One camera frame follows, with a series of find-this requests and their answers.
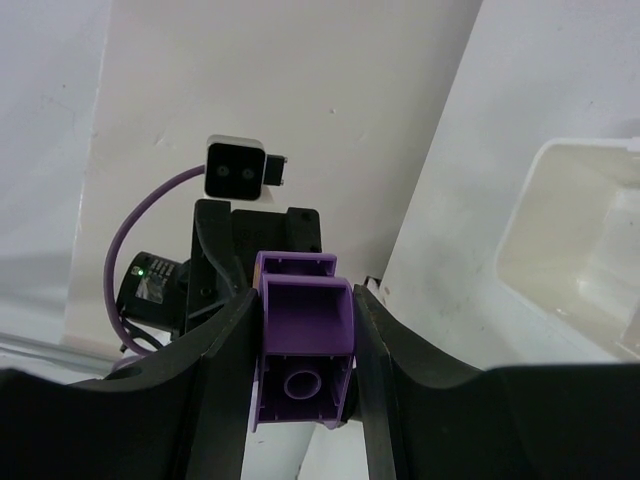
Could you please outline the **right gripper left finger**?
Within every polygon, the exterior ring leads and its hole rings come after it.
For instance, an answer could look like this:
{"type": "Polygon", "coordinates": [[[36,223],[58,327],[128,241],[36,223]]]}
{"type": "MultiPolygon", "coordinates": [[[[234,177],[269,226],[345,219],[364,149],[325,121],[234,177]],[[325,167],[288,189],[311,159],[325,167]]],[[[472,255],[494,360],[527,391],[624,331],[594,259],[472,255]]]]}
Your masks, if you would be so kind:
{"type": "Polygon", "coordinates": [[[1,373],[5,479],[237,479],[260,325],[254,290],[165,348],[70,385],[1,373]]]}

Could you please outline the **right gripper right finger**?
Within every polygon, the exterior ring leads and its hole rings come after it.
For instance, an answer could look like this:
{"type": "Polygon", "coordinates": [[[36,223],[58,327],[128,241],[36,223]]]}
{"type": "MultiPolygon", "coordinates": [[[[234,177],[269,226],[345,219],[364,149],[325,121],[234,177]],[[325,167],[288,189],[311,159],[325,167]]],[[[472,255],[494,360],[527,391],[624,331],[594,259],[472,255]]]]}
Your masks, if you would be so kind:
{"type": "Polygon", "coordinates": [[[373,479],[635,479],[635,364],[479,370],[354,290],[359,408],[373,479]]]}

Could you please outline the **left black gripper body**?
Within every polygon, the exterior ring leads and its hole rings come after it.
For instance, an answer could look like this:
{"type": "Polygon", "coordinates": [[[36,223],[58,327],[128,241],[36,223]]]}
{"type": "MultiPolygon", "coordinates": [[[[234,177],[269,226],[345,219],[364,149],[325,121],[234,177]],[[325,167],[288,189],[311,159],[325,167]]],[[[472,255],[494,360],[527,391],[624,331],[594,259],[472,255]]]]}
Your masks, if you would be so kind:
{"type": "Polygon", "coordinates": [[[225,201],[198,201],[189,259],[142,251],[132,260],[116,300],[123,327],[134,339],[146,337],[143,325],[173,340],[188,333],[251,286],[261,251],[320,253],[317,210],[233,210],[225,201]]]}

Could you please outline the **purple butterfly lego assembly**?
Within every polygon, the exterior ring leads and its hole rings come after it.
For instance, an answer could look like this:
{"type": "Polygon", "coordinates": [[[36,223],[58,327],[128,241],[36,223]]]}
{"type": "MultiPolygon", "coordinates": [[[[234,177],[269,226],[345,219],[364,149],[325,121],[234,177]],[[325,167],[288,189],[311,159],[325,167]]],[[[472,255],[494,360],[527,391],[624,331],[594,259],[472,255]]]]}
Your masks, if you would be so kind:
{"type": "Polygon", "coordinates": [[[355,357],[352,286],[325,253],[261,251],[263,311],[252,425],[341,421],[355,357]]]}

